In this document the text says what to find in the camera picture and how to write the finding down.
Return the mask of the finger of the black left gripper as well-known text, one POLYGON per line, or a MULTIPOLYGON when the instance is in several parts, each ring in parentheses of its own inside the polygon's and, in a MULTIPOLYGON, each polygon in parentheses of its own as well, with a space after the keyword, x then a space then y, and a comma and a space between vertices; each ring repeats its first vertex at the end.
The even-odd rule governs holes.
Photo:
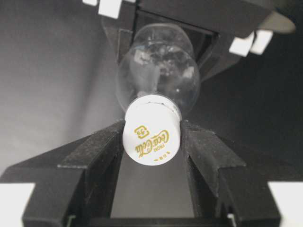
POLYGON ((117 63, 121 62, 133 42, 136 8, 135 0, 99 2, 98 14, 117 63))

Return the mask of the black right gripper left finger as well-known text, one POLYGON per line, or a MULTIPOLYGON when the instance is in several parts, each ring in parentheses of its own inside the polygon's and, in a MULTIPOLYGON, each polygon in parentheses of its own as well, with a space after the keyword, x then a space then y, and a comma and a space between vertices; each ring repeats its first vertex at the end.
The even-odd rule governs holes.
POLYGON ((0 177, 3 227, 119 227, 111 211, 125 122, 8 167, 0 177))

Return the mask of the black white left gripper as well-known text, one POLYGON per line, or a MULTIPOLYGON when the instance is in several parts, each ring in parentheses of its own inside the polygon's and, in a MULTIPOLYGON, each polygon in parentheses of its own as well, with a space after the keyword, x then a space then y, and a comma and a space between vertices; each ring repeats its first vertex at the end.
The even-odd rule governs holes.
POLYGON ((84 0, 103 19, 139 30, 172 23, 186 30, 217 33, 197 59, 201 79, 210 79, 249 53, 262 55, 272 31, 289 34, 294 22, 272 0, 84 0))

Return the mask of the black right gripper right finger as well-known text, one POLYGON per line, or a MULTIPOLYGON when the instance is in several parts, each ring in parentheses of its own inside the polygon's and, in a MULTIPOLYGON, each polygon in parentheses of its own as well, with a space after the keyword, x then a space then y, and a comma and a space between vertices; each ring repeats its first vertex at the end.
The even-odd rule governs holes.
POLYGON ((188 121, 181 122, 181 152, 194 216, 237 227, 277 227, 282 216, 269 182, 303 179, 295 167, 188 121))

